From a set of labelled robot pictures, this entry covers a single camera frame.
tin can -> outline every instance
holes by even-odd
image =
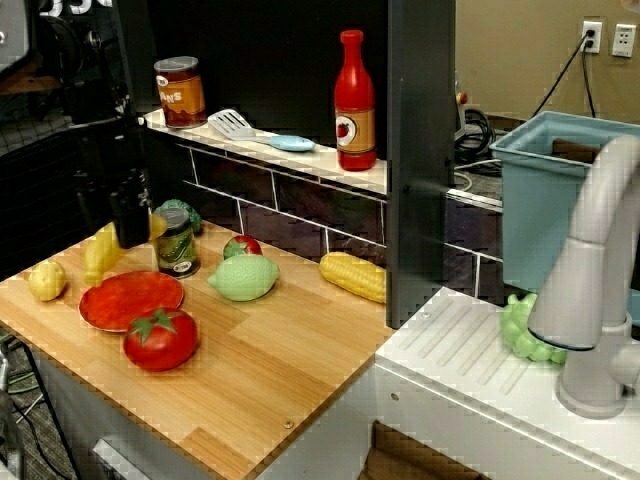
[[[192,128],[207,121],[202,80],[195,57],[172,57],[153,65],[165,124]]]
[[[167,221],[167,231],[153,241],[158,269],[174,278],[186,278],[198,271],[200,260],[196,256],[193,229],[189,212],[183,208],[157,210]]]

dark tile wall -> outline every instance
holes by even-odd
[[[382,202],[276,174],[279,209],[360,238],[383,242]]]
[[[445,286],[495,305],[527,292],[502,280],[502,212],[447,199]]]
[[[277,165],[185,142],[177,169],[205,220],[319,262],[344,251],[386,267],[386,199]],[[448,198],[443,284],[503,306],[502,212]]]
[[[179,150],[190,169],[181,195],[205,220],[315,262],[345,251],[386,266],[386,199],[188,142]]]
[[[314,262],[327,252],[324,228],[255,205],[242,210],[246,211],[247,235]]]

cable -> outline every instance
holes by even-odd
[[[463,173],[458,173],[458,172],[454,172],[453,175],[456,176],[456,177],[463,178],[467,182],[469,182],[469,184],[466,187],[464,187],[462,189],[458,188],[457,190],[460,190],[461,192],[467,192],[467,191],[471,190],[471,187],[473,187],[473,180],[471,180],[471,178],[469,178],[468,176],[466,176]]]
[[[27,422],[27,425],[29,425],[29,428],[31,429],[31,434],[33,435],[33,439],[36,442],[36,448],[38,449],[38,453],[40,453],[40,456],[42,457],[42,459],[44,460],[44,462],[47,464],[47,466],[56,474],[58,475],[60,478],[63,478],[64,480],[71,480],[69,477],[67,477],[66,475],[62,474],[56,467],[53,466],[53,464],[49,461],[49,459],[47,458],[47,456],[45,455],[44,451],[42,450],[42,446],[40,445],[40,440],[38,440],[38,435],[36,434],[36,429],[33,426],[33,423],[31,422],[31,420],[29,420],[29,417],[27,417],[25,415],[25,413],[22,411],[22,409],[16,404],[16,402],[13,402],[13,406],[16,408],[16,410],[18,411],[18,413],[22,416],[22,418],[25,419],[25,421]]]
[[[46,404],[46,403],[47,403],[47,402],[46,402],[46,400],[44,400],[44,399],[43,399],[43,400],[38,400],[37,402],[35,402],[35,403],[33,404],[33,406],[34,406],[34,407],[38,407],[38,406],[43,405],[43,404]],[[12,414],[15,414],[15,413],[18,413],[18,411],[14,408],[14,409],[13,409],[13,411],[12,411],[11,413],[12,413]]]
[[[540,112],[540,110],[542,109],[542,107],[544,107],[544,104],[547,103],[547,100],[549,100],[549,97],[551,97],[551,95],[553,94],[553,92],[555,91],[556,87],[558,86],[558,84],[560,83],[560,80],[562,79],[562,77],[564,76],[564,74],[567,72],[567,69],[569,68],[569,65],[571,65],[571,62],[573,62],[573,59],[576,58],[576,55],[578,54],[578,52],[580,51],[580,48],[582,47],[582,44],[584,43],[584,41],[587,39],[587,37],[592,37],[593,35],[595,35],[595,32],[593,30],[588,30],[587,33],[585,33],[582,36],[582,39],[580,39],[580,43],[578,43],[578,46],[576,47],[576,49],[574,50],[573,54],[571,55],[571,58],[569,58],[569,61],[566,63],[566,65],[564,66],[564,68],[562,69],[562,72],[560,72],[560,75],[558,76],[558,78],[556,79],[556,82],[553,84],[553,87],[551,87],[551,90],[549,91],[549,93],[547,93],[547,95],[544,97],[544,99],[542,100],[542,103],[540,103],[540,105],[538,106],[538,108],[536,108],[536,111],[533,112],[533,115],[531,115],[531,117],[535,117],[538,112]]]
[[[9,390],[7,393],[9,395],[18,395],[20,393],[33,392],[34,390],[38,390],[39,388],[40,388],[40,385],[32,385],[31,387],[22,388],[19,390]]]
[[[33,408],[38,405],[38,402],[42,400],[42,403],[44,403],[44,394],[41,393],[40,396],[38,398],[36,398],[34,400],[34,402],[29,406],[29,408],[27,408],[27,410],[24,412],[24,417],[20,417],[18,420],[16,420],[16,425],[19,424],[22,420],[24,420],[24,418],[29,415],[29,412],[31,410],[33,410]]]
[[[455,163],[468,167],[470,173],[500,177],[502,168],[499,162],[483,162],[493,160],[489,146],[496,141],[496,132],[489,117],[480,110],[469,108],[465,110],[465,124],[465,134],[454,146]]]
[[[9,380],[9,385],[14,385],[16,383],[20,383],[23,380],[26,380],[27,378],[31,378],[33,377],[34,373],[33,372],[28,372],[25,373],[24,375],[18,377],[18,378],[14,378],[13,380]]]
[[[467,168],[473,168],[476,165],[487,165],[490,163],[500,163],[502,160],[493,159],[493,160],[482,160],[480,162],[470,163],[469,165],[462,165],[461,167],[455,167],[454,170],[465,170]]]
[[[591,116],[596,118],[596,110],[593,108],[593,98],[591,97],[591,87],[589,86],[589,75],[587,75],[587,48],[593,46],[593,40],[587,40],[582,50],[582,72],[584,73],[584,88],[587,90],[589,98],[589,107],[591,107]]]

ketchup bottle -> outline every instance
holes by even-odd
[[[334,95],[338,163],[351,172],[367,170],[376,163],[376,102],[371,77],[360,55],[363,39],[364,33],[360,30],[346,30],[340,34],[344,64]]]

lemon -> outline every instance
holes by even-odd
[[[280,269],[262,255],[237,255],[222,262],[207,283],[234,302],[261,297],[273,287]]]
[[[53,300],[67,283],[64,267],[58,262],[45,260],[31,271],[29,275],[29,290],[34,297],[43,302]]]

